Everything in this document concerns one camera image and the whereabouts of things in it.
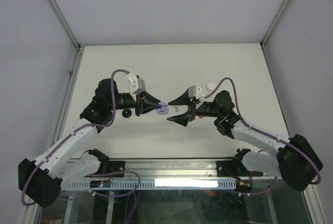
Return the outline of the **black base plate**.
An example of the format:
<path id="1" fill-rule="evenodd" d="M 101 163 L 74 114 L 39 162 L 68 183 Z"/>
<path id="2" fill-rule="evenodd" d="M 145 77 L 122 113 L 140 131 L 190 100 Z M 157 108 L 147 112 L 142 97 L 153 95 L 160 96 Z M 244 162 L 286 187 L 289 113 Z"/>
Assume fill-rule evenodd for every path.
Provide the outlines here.
<path id="1" fill-rule="evenodd" d="M 125 170 L 125 161 L 110 160 L 107 166 L 106 174 L 120 172 L 124 170 Z"/>
<path id="2" fill-rule="evenodd" d="M 216 173 L 218 177 L 232 177 L 239 180 L 241 177 L 262 177 L 263 172 L 249 171 L 243 165 L 233 162 L 231 159 L 217 160 Z"/>

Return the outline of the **white earbud charging case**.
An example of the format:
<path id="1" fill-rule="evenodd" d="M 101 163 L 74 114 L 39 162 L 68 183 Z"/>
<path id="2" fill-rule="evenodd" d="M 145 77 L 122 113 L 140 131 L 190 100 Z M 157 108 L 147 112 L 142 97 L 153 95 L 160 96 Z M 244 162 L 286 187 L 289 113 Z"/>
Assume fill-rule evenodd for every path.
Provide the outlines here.
<path id="1" fill-rule="evenodd" d="M 210 92 L 212 92 L 216 88 L 216 85 L 212 82 L 209 82 L 206 84 L 206 89 Z"/>

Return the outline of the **right aluminium frame post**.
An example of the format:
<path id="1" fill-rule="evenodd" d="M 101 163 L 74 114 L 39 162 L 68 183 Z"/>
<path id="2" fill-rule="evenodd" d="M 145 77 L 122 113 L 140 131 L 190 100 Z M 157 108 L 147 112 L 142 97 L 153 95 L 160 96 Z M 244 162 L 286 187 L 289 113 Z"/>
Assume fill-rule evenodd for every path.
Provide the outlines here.
<path id="1" fill-rule="evenodd" d="M 289 5 L 291 0 L 283 0 L 282 3 L 280 4 L 275 16 L 273 17 L 273 20 L 271 21 L 262 41 L 260 42 L 261 49 L 264 49 L 267 42 L 269 41 L 273 31 L 277 27 L 281 17 L 283 16 L 284 12 L 287 9 L 287 6 Z"/>

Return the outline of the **black earbud charging case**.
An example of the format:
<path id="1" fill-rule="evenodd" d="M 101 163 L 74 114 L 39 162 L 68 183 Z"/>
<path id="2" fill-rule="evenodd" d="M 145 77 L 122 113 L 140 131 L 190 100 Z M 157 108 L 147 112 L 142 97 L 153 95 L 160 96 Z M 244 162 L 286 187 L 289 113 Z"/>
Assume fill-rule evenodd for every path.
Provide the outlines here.
<path id="1" fill-rule="evenodd" d="M 131 115 L 132 115 L 132 111 L 130 109 L 124 109 L 122 111 L 122 116 L 124 118 L 129 118 L 129 117 L 131 117 Z"/>

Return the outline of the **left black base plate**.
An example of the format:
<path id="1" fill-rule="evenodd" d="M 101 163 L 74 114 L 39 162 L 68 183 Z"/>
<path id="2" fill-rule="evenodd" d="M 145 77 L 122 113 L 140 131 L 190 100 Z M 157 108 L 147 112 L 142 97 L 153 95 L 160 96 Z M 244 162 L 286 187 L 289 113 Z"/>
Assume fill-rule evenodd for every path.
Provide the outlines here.
<path id="1" fill-rule="evenodd" d="M 110 160 L 107 166 L 106 174 L 120 172 L 124 170 L 125 170 L 125 161 Z"/>

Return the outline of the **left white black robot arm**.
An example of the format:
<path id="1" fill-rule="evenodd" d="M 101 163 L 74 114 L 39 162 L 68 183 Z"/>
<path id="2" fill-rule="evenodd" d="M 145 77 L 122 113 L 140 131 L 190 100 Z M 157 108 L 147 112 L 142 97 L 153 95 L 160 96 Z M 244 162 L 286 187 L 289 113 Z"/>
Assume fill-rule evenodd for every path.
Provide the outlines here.
<path id="1" fill-rule="evenodd" d="M 130 83 L 130 92 L 120 93 L 111 79 L 103 79 L 92 101 L 80 114 L 67 135 L 33 161 L 24 159 L 18 166 L 18 186 L 21 202 L 28 196 L 40 207 L 51 205 L 71 183 L 95 174 L 104 176 L 109 170 L 109 157 L 94 149 L 89 156 L 73 163 L 68 161 L 89 140 L 95 138 L 112 119 L 114 110 L 134 109 L 140 116 L 160 108 L 160 100 L 145 90 L 138 78 Z"/>

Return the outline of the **aluminium frame post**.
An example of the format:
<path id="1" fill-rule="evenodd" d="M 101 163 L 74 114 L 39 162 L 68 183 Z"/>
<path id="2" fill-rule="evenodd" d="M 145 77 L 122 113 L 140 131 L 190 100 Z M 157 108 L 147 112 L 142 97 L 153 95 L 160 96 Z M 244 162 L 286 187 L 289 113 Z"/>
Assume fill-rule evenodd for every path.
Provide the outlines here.
<path id="1" fill-rule="evenodd" d="M 63 12 L 61 11 L 58 3 L 56 0 L 47 0 L 49 3 L 54 15 L 56 16 L 58 22 L 60 23 L 60 26 L 64 30 L 65 34 L 67 35 L 68 39 L 70 40 L 71 44 L 74 46 L 74 48 L 77 51 L 80 51 L 81 44 L 78 42 L 76 36 L 74 35 L 72 29 L 70 28 Z"/>
<path id="2" fill-rule="evenodd" d="M 287 9 L 287 6 L 289 5 L 291 0 L 283 0 L 282 3 L 280 4 L 275 16 L 273 17 L 273 20 L 271 21 L 262 41 L 260 42 L 261 49 L 264 49 L 267 42 L 269 41 L 273 31 L 277 27 L 281 17 L 283 16 L 284 12 Z"/>

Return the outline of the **purple earbud charging case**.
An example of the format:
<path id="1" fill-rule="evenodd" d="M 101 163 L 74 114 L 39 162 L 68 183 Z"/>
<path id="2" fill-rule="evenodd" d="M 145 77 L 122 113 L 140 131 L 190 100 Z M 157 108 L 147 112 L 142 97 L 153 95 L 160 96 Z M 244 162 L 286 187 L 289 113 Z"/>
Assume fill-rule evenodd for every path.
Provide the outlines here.
<path id="1" fill-rule="evenodd" d="M 156 113 L 158 115 L 166 115 L 169 113 L 169 107 L 167 103 L 159 102 L 158 104 L 160 105 L 160 107 L 156 109 Z"/>

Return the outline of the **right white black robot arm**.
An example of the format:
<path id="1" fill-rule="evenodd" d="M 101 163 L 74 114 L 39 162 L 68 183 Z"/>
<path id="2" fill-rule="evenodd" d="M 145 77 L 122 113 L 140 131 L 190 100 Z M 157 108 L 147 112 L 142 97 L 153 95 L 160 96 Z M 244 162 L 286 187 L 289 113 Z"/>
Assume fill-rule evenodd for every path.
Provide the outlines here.
<path id="1" fill-rule="evenodd" d="M 323 164 L 305 137 L 279 135 L 247 123 L 234 111 L 235 104 L 226 90 L 219 92 L 211 102 L 197 98 L 198 90 L 192 86 L 170 101 L 168 105 L 187 106 L 187 111 L 167 120 L 187 126 L 197 116 L 212 117 L 221 135 L 258 148 L 257 152 L 249 148 L 237 151 L 232 159 L 234 173 L 244 176 L 250 171 L 258 171 L 281 177 L 299 192 L 310 184 L 321 182 Z"/>

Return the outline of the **left aluminium frame post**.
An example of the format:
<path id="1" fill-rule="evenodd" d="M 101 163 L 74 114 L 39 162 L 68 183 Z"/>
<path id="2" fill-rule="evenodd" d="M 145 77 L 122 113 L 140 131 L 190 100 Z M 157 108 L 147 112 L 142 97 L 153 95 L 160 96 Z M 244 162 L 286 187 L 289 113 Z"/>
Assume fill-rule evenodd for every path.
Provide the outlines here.
<path id="1" fill-rule="evenodd" d="M 68 39 L 70 40 L 71 44 L 74 46 L 74 48 L 77 51 L 80 51 L 81 44 L 78 42 L 76 36 L 74 35 L 72 29 L 70 28 L 63 12 L 61 11 L 58 3 L 56 0 L 47 0 L 49 3 L 54 15 L 56 16 L 58 22 L 60 23 L 60 26 L 64 30 L 65 34 L 67 35 Z"/>

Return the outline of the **aluminium mounting rail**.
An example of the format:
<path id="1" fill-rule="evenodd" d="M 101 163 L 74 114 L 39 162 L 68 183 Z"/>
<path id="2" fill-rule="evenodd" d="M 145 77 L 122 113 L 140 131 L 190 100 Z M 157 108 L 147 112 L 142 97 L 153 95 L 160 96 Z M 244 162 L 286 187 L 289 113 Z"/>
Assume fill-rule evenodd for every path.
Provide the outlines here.
<path id="1" fill-rule="evenodd" d="M 125 159 L 112 158 L 111 160 L 125 161 L 125 171 L 134 171 L 140 175 L 141 180 L 156 179 L 156 178 L 178 178 L 178 179 L 235 179 L 232 177 L 218 177 L 216 173 L 217 160 L 227 160 L 226 158 L 168 158 L 168 159 Z M 108 178 L 109 174 L 104 176 L 79 176 L 73 179 L 76 182 L 84 179 L 104 179 Z M 267 180 L 271 181 L 274 176 L 268 173 L 263 173 L 262 177 L 241 177 L 238 181 L 248 179 Z"/>

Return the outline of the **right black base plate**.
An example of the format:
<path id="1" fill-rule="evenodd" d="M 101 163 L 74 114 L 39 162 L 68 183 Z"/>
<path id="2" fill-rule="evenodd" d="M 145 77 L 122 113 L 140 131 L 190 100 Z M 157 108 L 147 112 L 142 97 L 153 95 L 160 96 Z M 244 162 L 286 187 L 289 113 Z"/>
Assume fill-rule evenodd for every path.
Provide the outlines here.
<path id="1" fill-rule="evenodd" d="M 249 171 L 243 165 L 233 162 L 231 159 L 217 160 L 216 173 L 218 177 L 232 177 L 239 180 L 241 177 L 262 177 L 263 172 Z"/>

